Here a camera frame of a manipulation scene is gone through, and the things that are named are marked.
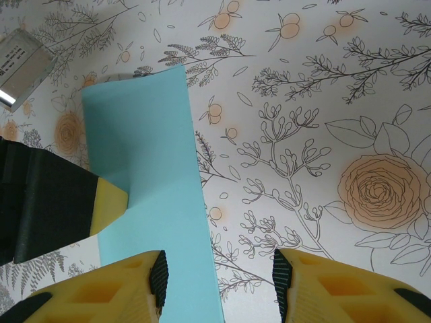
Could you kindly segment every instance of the rose illustration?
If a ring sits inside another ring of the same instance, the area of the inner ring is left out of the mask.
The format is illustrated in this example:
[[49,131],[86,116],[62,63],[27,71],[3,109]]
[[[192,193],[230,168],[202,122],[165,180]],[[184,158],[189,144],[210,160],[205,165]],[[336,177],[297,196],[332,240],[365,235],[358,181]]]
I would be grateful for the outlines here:
[[11,141],[16,141],[18,138],[18,126],[15,121],[9,120],[3,127],[3,138]]
[[426,176],[408,157],[362,156],[341,176],[338,193],[354,225],[397,234],[424,212]]
[[83,87],[88,87],[97,83],[97,74],[95,72],[89,72],[84,79]]
[[73,155],[79,147],[82,127],[74,112],[68,112],[60,117],[55,128],[55,143],[61,153]]

